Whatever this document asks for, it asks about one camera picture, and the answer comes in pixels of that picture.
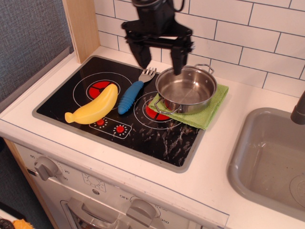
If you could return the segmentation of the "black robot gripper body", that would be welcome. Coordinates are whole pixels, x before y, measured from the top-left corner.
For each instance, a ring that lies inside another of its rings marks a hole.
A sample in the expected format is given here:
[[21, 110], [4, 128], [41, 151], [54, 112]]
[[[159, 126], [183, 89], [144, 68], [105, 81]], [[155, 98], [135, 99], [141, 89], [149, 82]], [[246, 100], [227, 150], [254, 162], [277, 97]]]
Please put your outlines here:
[[136, 6], [139, 18], [122, 24], [131, 51], [148, 52], [150, 47], [154, 47], [190, 52], [193, 49], [193, 31], [175, 19], [175, 14], [183, 8], [184, 6], [180, 9], [174, 6]]

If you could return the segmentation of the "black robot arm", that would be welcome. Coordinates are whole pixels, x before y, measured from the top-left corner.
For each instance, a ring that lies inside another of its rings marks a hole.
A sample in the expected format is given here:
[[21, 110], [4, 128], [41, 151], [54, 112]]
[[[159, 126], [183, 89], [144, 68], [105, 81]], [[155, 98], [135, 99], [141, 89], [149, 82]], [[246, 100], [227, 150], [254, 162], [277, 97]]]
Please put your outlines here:
[[168, 49], [174, 74], [179, 75], [193, 49], [193, 31], [175, 20], [175, 13], [182, 11], [184, 4], [179, 10], [172, 0], [133, 0], [132, 4], [139, 19], [124, 22], [122, 29], [136, 61], [146, 68], [152, 59], [150, 47]]

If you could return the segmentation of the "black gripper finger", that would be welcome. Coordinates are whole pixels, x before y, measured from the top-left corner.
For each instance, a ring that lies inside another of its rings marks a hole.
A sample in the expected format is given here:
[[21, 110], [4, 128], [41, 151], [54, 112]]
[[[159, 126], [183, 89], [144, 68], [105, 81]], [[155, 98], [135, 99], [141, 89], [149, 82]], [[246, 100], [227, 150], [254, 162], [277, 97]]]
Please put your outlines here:
[[147, 68], [152, 59], [149, 47], [136, 43], [130, 43], [129, 47], [139, 66], [143, 69]]
[[179, 75], [187, 63], [188, 49], [182, 47], [171, 48], [171, 58], [175, 75]]

